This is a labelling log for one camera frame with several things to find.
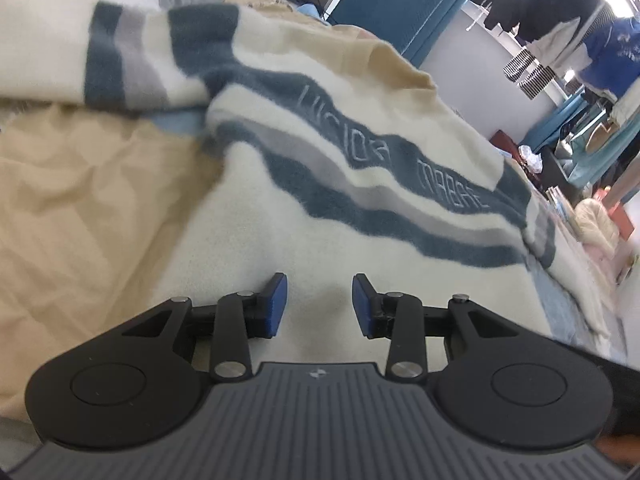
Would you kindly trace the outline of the red storage box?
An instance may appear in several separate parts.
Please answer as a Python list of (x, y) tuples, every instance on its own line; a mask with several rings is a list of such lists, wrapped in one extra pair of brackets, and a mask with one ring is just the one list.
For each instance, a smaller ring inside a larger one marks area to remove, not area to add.
[(489, 142), (501, 151), (509, 153), (511, 157), (517, 162), (521, 162), (520, 152), (518, 151), (518, 146), (513, 142), (513, 140), (508, 136), (504, 131), (498, 130), (494, 133), (494, 135), (489, 139)]

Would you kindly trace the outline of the cream blue striped fleece sweater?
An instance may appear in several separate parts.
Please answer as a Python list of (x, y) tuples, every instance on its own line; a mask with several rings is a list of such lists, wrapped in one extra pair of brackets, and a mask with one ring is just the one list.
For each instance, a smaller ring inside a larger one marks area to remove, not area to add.
[(274, 270), (292, 280), (314, 341), (329, 292), (356, 273), (428, 302), (466, 292), (559, 335), (536, 289), (556, 281), (612, 352), (582, 248), (513, 162), (439, 101), (431, 78), (386, 42), (204, 3), (142, 12), (99, 0), (1, 0), (2, 91), (11, 98), (194, 119), (220, 181), (167, 281), (219, 294)]

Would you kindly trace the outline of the striped hanging cloth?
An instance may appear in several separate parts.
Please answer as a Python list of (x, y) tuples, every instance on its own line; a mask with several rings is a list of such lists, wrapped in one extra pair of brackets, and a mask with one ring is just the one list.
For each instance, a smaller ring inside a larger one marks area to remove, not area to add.
[(527, 49), (522, 49), (503, 66), (503, 75), (513, 82), (530, 100), (541, 92), (555, 78), (551, 67), (544, 66)]

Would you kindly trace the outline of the patchwork pastel bed quilt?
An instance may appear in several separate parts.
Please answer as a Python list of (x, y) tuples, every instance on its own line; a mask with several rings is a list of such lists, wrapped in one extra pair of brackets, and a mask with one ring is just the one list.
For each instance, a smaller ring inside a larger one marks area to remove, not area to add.
[[(291, 11), (258, 13), (309, 27), (329, 28)], [(347, 26), (329, 28), (350, 39), (373, 39)], [(11, 98), (1, 81), (1, 414), (25, 420), (24, 392), (44, 362), (148, 310), (170, 296), (197, 302), (258, 287), (274, 270), (240, 281), (219, 294), (202, 292), (187, 278), (168, 282), (181, 243), (198, 224), (222, 166), (208, 159), (196, 135), (197, 120), (162, 124), (143, 113), (96, 110)], [(626, 352), (613, 323), (610, 298), (593, 275), (605, 303), (611, 334), (606, 358)], [(323, 359), (288, 344), (299, 328), (294, 286), (277, 338), (254, 344), (255, 361), (338, 362), (385, 358), (384, 342), (361, 337), (345, 296), (329, 292), (314, 341), (335, 338), (340, 350)], [(560, 333), (544, 335), (582, 345), (588, 335), (573, 298), (550, 278), (538, 294), (560, 312)]]

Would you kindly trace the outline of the blue hanging jersey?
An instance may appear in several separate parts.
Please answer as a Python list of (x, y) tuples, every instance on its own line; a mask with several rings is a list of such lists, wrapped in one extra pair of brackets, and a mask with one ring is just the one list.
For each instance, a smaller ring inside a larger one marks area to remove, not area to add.
[(578, 72), (592, 91), (621, 98), (639, 77), (639, 19), (616, 18), (586, 37), (587, 65)]

